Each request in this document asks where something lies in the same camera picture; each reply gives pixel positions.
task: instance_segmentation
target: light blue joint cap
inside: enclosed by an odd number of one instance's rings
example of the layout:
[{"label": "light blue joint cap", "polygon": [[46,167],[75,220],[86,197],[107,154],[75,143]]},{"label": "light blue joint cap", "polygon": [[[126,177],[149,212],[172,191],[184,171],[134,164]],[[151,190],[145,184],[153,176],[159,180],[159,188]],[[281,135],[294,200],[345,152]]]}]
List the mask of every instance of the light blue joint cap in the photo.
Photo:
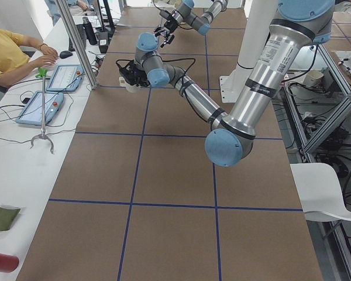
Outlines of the light blue joint cap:
[{"label": "light blue joint cap", "polygon": [[152,52],[157,50],[157,39],[154,34],[144,32],[138,37],[136,47],[144,52]]},{"label": "light blue joint cap", "polygon": [[190,9],[193,9],[195,6],[194,0],[182,0],[183,4],[188,6]]},{"label": "light blue joint cap", "polygon": [[316,36],[315,39],[312,41],[312,43],[313,44],[323,44],[323,43],[329,41],[331,36],[332,36],[331,32]]},{"label": "light blue joint cap", "polygon": [[288,20],[306,22],[322,16],[335,0],[279,0],[278,11]]},{"label": "light blue joint cap", "polygon": [[205,23],[199,28],[198,32],[205,36],[209,31],[209,28],[211,28],[211,26],[208,23]]},{"label": "light blue joint cap", "polygon": [[238,137],[225,129],[215,129],[209,133],[205,140],[205,151],[213,163],[222,167],[237,164],[243,155]]},{"label": "light blue joint cap", "polygon": [[155,68],[148,72],[147,79],[153,88],[165,87],[170,81],[168,72],[162,68]]}]

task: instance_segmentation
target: white chair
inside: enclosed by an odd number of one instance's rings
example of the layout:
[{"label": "white chair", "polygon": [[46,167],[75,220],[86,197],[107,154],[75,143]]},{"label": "white chair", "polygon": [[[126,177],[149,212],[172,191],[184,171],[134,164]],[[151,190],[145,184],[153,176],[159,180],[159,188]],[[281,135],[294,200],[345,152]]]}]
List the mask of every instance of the white chair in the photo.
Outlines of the white chair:
[{"label": "white chair", "polygon": [[343,202],[336,172],[328,164],[291,164],[305,219],[308,221],[351,221]]}]

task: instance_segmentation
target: robotic arm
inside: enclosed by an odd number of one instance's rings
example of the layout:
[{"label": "robotic arm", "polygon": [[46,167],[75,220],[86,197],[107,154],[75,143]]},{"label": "robotic arm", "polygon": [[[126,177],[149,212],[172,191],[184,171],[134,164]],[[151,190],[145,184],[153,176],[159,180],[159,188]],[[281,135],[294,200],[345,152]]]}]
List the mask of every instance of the robotic arm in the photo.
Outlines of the robotic arm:
[{"label": "robotic arm", "polygon": [[163,27],[159,26],[155,29],[155,36],[158,37],[161,35],[164,37],[164,42],[161,44],[161,47],[170,44],[174,39],[174,31],[182,22],[187,23],[200,34],[206,35],[209,31],[209,24],[220,12],[226,10],[227,5],[228,0],[213,0],[211,7],[199,17],[192,11],[194,8],[194,0],[182,0],[177,9],[173,10],[172,13],[167,10],[160,11],[160,16],[162,16],[166,22]]},{"label": "robotic arm", "polygon": [[132,77],[140,73],[152,87],[170,83],[176,88],[214,129],[205,141],[210,160],[220,166],[232,166],[252,150],[255,126],[300,48],[329,40],[333,8],[334,0],[280,0],[270,24],[270,38],[229,114],[182,68],[163,63],[157,52],[157,39],[151,33],[139,36],[135,59],[120,67],[120,72],[130,85],[135,85]]}]

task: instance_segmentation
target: yellow shirt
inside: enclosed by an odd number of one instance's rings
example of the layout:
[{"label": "yellow shirt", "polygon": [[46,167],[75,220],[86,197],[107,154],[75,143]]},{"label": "yellow shirt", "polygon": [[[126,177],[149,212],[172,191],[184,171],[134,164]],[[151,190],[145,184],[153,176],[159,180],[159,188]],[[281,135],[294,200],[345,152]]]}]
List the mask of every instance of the yellow shirt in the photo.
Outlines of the yellow shirt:
[{"label": "yellow shirt", "polygon": [[26,64],[30,57],[19,46],[23,35],[0,29],[0,74]]}]

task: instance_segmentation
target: green cloth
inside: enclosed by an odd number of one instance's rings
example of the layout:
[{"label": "green cloth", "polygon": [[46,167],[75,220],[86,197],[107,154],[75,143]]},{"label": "green cloth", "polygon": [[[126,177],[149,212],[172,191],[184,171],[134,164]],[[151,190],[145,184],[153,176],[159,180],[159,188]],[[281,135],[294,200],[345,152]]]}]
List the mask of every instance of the green cloth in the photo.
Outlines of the green cloth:
[{"label": "green cloth", "polygon": [[0,231],[6,231],[11,228],[13,220],[18,215],[20,209],[5,209],[0,207]]}]

